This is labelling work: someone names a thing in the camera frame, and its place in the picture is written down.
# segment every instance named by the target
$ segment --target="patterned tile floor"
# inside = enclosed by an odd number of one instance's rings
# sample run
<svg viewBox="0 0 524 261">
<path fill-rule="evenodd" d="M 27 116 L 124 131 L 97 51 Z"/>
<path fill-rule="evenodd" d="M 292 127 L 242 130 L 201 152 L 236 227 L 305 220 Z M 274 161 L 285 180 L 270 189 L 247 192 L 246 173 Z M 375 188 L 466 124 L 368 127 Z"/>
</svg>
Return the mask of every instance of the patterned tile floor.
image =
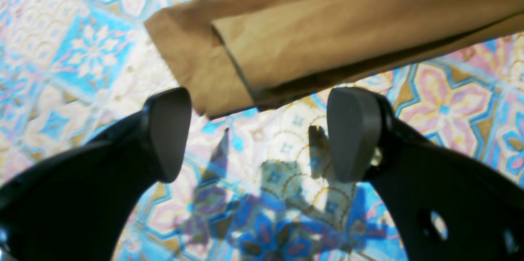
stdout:
<svg viewBox="0 0 524 261">
<path fill-rule="evenodd" d="M 0 0 L 1 182 L 176 86 L 141 23 L 182 1 Z M 524 187 L 524 34 L 356 85 Z M 373 188 L 334 179 L 328 94 L 214 121 L 195 115 L 182 175 L 144 194 L 114 259 L 406 260 Z"/>
</svg>

